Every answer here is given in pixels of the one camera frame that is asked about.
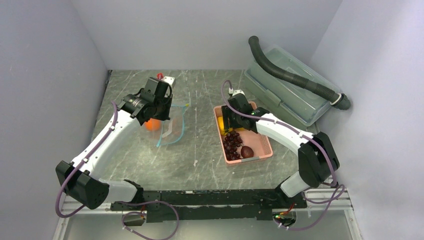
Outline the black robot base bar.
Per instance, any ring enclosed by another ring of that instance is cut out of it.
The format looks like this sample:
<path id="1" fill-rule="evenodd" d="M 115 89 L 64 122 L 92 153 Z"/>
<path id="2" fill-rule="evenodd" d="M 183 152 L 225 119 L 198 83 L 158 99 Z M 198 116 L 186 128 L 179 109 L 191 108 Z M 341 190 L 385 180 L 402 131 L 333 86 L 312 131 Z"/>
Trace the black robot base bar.
<path id="1" fill-rule="evenodd" d="M 114 212 L 146 212 L 148 223 L 175 220 L 256 219 L 270 221 L 278 210 L 305 209 L 301 194 L 287 197 L 268 189 L 145 190 L 131 205 L 112 202 Z"/>

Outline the clear zip top bag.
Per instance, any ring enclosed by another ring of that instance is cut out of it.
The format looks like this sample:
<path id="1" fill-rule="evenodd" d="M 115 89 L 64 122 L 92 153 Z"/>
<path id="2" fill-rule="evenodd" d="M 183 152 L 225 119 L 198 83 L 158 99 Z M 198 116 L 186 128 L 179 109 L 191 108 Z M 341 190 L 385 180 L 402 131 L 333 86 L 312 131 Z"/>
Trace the clear zip top bag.
<path id="1" fill-rule="evenodd" d="M 170 120 L 161 120 L 161 129 L 158 131 L 148 131 L 142 125 L 140 129 L 141 138 L 149 141 L 151 145 L 160 147 L 178 142 L 185 132 L 185 112 L 190 104 L 172 104 L 169 112 Z"/>

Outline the orange fruit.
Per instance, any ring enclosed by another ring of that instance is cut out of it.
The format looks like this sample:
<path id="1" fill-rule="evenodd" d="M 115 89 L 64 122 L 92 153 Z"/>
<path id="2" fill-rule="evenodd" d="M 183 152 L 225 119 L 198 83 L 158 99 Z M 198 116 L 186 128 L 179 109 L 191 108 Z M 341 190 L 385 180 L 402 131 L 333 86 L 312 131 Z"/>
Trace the orange fruit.
<path id="1" fill-rule="evenodd" d="M 162 128 L 162 122 L 160 120 L 153 119 L 153 118 L 146 121 L 143 125 L 145 129 L 150 132 L 156 132 Z"/>

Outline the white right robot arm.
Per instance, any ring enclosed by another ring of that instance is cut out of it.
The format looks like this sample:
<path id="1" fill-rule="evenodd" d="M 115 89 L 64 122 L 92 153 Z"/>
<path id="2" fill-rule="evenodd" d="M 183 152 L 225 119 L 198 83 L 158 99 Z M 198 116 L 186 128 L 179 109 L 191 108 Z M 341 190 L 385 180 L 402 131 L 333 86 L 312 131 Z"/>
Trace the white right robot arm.
<path id="1" fill-rule="evenodd" d="M 298 169 L 283 180 L 275 194 L 276 203 L 289 207 L 295 196 L 317 188 L 328 177 L 335 177 L 340 162 L 327 134 L 298 129 L 262 107 L 253 108 L 241 90 L 230 93 L 222 111 L 224 127 L 244 129 L 275 140 L 296 154 Z"/>

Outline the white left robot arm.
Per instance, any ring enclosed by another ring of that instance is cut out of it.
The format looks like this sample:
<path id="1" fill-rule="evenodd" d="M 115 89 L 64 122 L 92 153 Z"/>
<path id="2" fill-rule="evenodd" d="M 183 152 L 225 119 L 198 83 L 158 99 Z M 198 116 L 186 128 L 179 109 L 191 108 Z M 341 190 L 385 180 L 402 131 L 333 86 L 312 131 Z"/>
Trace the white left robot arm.
<path id="1" fill-rule="evenodd" d="M 149 120 L 167 121 L 176 80 L 171 76 L 150 77 L 136 94 L 128 94 L 116 104 L 113 114 L 98 136 L 70 162 L 61 161 L 55 168 L 62 194 L 90 210 L 104 202 L 124 202 L 131 210 L 144 203 L 144 189 L 131 180 L 106 181 L 103 171 L 114 153 Z"/>

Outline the yellow bell pepper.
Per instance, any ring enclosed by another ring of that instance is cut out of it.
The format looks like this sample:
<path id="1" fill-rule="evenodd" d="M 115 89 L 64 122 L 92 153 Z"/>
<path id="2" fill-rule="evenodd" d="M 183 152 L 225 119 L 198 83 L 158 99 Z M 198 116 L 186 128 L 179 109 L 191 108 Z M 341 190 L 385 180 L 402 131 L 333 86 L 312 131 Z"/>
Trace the yellow bell pepper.
<path id="1" fill-rule="evenodd" d="M 224 119 L 222 116 L 219 116 L 217 118 L 217 125 L 218 125 L 220 135 L 223 136 L 225 134 L 225 126 L 224 126 Z"/>

